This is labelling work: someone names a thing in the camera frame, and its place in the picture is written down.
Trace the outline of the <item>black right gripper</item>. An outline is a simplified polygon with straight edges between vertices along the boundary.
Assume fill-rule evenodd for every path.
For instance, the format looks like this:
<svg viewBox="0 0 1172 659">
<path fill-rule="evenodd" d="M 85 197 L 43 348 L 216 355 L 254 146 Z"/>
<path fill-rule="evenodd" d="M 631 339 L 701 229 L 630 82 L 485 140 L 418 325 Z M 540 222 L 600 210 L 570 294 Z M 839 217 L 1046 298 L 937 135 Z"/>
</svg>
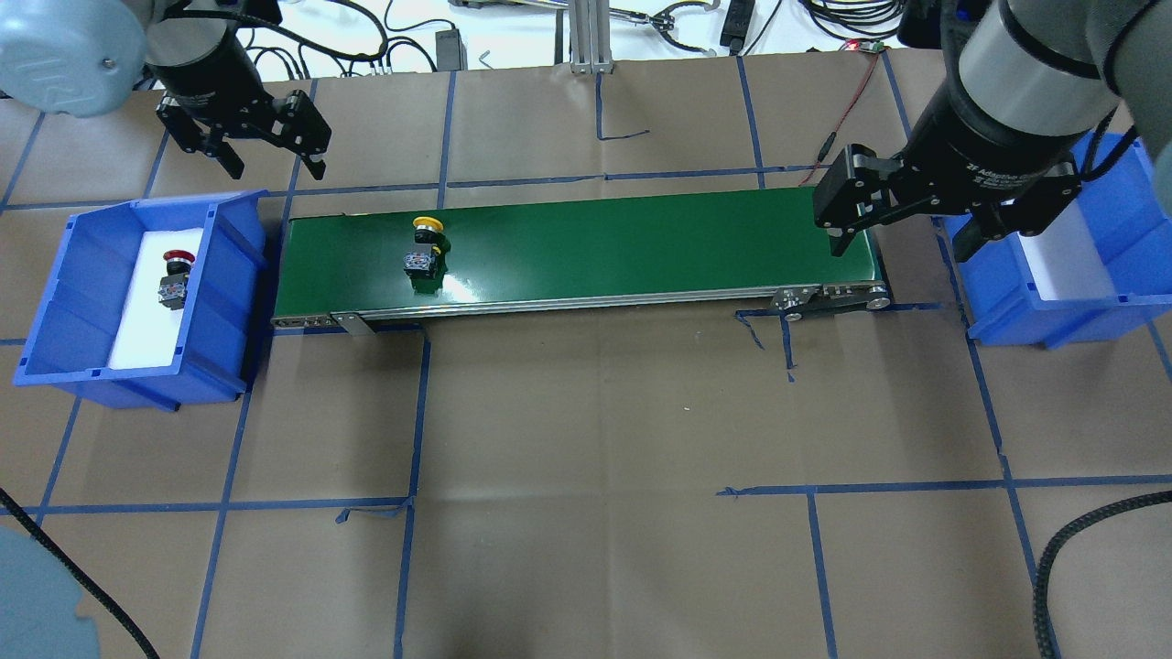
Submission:
<svg viewBox="0 0 1172 659">
<path fill-rule="evenodd" d="M 1037 237 L 1067 211 L 1081 193 L 1081 174 L 1062 159 L 1079 140 L 1081 133 L 989 137 L 954 110 L 925 110 L 901 161 L 870 147 L 841 149 L 815 186 L 815 225 L 841 257 L 863 231 L 902 220 L 895 201 L 927 201 L 929 215 L 967 215 L 979 203 L 950 238 L 955 260 L 967 261 L 1011 233 Z"/>
</svg>

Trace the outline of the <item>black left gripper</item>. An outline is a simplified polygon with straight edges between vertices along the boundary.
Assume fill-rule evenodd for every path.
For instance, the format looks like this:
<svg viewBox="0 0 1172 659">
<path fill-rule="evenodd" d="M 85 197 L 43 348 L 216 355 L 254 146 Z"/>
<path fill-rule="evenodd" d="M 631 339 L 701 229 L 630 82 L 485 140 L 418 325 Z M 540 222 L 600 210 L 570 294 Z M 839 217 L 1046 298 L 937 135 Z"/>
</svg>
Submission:
<svg viewBox="0 0 1172 659">
<path fill-rule="evenodd" d="M 165 93 L 156 108 L 180 150 L 202 152 L 231 179 L 245 163 L 223 140 L 264 140 L 294 152 L 315 181 L 325 178 L 331 125 L 309 94 L 277 98 L 265 88 L 226 18 L 164 18 L 146 27 L 146 67 Z"/>
</svg>

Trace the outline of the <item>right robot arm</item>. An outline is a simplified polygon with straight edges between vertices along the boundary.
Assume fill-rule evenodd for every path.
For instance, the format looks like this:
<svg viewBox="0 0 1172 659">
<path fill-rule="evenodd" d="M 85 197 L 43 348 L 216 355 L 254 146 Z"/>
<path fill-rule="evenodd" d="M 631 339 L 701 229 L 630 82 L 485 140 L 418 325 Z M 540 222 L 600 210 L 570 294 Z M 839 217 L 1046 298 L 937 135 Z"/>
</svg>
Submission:
<svg viewBox="0 0 1172 659">
<path fill-rule="evenodd" d="M 945 79 L 890 158 L 849 145 L 813 191 L 831 253 L 914 215 L 967 216 L 965 261 L 986 243 L 1038 236 L 1112 167 L 1074 147 L 1125 106 L 1168 211 L 1168 2 L 992 1 L 975 20 L 942 1 Z"/>
</svg>

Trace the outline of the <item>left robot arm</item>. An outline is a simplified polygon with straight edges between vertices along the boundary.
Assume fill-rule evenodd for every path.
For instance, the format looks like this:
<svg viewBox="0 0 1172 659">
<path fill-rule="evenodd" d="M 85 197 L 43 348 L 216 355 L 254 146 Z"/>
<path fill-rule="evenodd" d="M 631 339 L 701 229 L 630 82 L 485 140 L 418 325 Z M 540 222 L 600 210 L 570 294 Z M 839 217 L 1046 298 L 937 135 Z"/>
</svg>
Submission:
<svg viewBox="0 0 1172 659">
<path fill-rule="evenodd" d="M 156 113 L 177 147 L 244 172 L 233 140 L 297 154 L 316 179 L 331 125 L 305 91 L 267 91 L 237 32 L 277 28 L 275 1 L 5 1 L 4 93 L 50 115 L 88 118 L 125 104 L 142 79 L 162 84 Z"/>
</svg>

